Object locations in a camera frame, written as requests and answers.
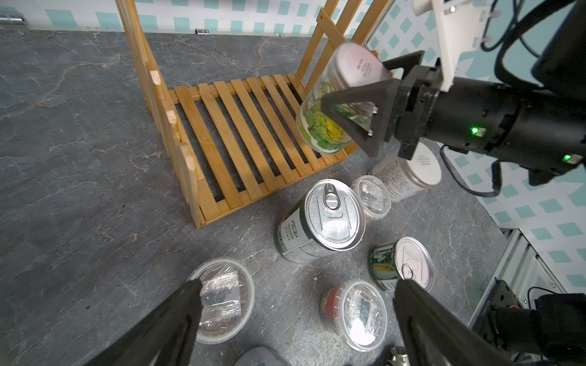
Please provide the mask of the purple label pull-tab can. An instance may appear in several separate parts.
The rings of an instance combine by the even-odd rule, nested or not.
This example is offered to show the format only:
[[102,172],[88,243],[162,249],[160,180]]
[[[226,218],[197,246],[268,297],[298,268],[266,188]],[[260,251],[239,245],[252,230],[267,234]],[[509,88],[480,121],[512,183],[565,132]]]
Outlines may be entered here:
[[244,352],[234,366],[291,366],[275,349],[256,346]]

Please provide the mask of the silver pull-tab can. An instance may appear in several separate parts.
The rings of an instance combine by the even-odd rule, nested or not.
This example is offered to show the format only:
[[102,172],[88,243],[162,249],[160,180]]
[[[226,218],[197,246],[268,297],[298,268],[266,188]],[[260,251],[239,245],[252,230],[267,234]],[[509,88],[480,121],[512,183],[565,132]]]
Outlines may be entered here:
[[430,292],[434,283],[433,262],[417,239],[401,239],[370,250],[367,268],[373,284],[383,292],[394,291],[400,280],[413,280]]

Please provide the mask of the tall green seed can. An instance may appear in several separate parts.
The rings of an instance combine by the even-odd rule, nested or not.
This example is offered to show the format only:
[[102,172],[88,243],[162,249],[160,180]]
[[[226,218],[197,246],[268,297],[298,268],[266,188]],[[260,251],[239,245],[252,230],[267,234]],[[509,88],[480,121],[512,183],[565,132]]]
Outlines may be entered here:
[[357,194],[344,182],[318,181],[276,227],[280,256],[294,262],[354,249],[366,232],[366,217]]

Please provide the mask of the white-lid white can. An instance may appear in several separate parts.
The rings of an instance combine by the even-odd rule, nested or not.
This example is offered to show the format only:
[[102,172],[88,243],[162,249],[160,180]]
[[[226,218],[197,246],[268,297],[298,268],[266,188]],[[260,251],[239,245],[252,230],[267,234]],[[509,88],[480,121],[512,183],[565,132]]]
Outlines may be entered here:
[[433,151],[419,143],[411,160],[398,156],[398,148],[371,169],[370,175],[382,181],[392,203],[403,201],[438,185],[442,170]]

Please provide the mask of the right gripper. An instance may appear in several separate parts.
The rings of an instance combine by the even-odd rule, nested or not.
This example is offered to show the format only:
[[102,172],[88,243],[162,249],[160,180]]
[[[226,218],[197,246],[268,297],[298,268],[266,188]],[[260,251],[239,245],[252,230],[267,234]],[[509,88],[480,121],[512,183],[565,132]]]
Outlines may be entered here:
[[441,70],[422,66],[423,59],[424,51],[419,50],[383,62],[383,75],[403,70],[401,81],[389,79],[325,95],[321,111],[368,156],[377,158],[394,134],[401,143],[398,156],[412,160],[443,82]]

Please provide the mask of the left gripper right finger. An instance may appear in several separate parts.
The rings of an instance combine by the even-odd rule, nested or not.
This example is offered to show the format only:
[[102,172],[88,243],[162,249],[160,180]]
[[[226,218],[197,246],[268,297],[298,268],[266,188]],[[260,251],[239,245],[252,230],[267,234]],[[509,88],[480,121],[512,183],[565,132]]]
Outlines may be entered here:
[[400,280],[393,308],[411,365],[512,365],[412,280]]

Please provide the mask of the small clear-lid jar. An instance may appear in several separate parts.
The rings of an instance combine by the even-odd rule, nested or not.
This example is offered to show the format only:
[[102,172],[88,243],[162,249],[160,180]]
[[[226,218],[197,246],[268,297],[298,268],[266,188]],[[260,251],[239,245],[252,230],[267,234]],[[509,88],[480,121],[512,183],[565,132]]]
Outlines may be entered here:
[[219,257],[201,264],[189,280],[201,282],[203,310],[196,341],[215,345],[235,337],[249,320],[255,302],[255,284],[246,266]]

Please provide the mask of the small clear-lid cup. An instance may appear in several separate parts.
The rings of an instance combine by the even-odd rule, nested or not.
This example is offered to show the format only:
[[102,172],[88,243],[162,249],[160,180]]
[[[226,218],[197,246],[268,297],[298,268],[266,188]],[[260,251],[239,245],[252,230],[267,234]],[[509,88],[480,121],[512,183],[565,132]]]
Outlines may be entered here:
[[373,285],[351,280],[325,291],[319,304],[320,318],[358,352],[371,352],[381,346],[388,329],[385,301]]

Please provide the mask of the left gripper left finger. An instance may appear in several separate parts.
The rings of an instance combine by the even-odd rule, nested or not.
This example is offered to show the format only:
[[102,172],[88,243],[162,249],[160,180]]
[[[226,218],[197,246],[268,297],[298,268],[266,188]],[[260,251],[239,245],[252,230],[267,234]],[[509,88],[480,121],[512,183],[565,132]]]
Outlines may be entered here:
[[201,320],[202,283],[184,283],[88,365],[188,365]]

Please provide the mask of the wooden two-tier shelf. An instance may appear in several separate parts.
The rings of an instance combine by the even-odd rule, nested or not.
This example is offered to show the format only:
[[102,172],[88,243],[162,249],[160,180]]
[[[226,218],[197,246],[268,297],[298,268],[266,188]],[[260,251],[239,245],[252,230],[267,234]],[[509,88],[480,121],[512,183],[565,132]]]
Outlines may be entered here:
[[197,228],[342,162],[357,148],[331,155],[308,146],[296,128],[300,100],[346,40],[360,3],[328,1],[298,70],[287,75],[168,88],[140,26],[133,1],[118,13],[140,88],[172,162]]

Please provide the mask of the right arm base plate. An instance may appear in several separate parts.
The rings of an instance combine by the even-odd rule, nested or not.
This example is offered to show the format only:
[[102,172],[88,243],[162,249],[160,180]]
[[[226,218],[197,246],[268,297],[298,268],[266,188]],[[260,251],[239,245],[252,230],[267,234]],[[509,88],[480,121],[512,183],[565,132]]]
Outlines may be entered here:
[[531,344],[532,310],[523,306],[509,284],[497,280],[488,292],[488,297],[479,303],[471,329],[487,343],[506,352],[523,350],[524,343]]

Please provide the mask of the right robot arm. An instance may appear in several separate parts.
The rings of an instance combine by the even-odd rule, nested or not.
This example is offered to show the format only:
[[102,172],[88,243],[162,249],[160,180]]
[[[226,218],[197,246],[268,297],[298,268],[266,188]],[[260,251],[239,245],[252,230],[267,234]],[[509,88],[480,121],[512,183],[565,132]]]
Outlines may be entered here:
[[[524,81],[504,64],[508,50],[532,28],[562,9],[569,13]],[[497,82],[459,78],[463,53],[483,46],[490,1],[416,1],[414,12],[433,12],[439,38],[436,65],[422,64],[421,51],[385,61],[401,79],[369,82],[325,96],[323,113],[369,156],[383,143],[401,144],[398,156],[414,157],[421,138],[456,152],[494,159],[492,194],[501,187],[501,163],[528,171],[543,185],[585,163],[585,4],[544,1],[525,16],[514,15],[495,59]]]

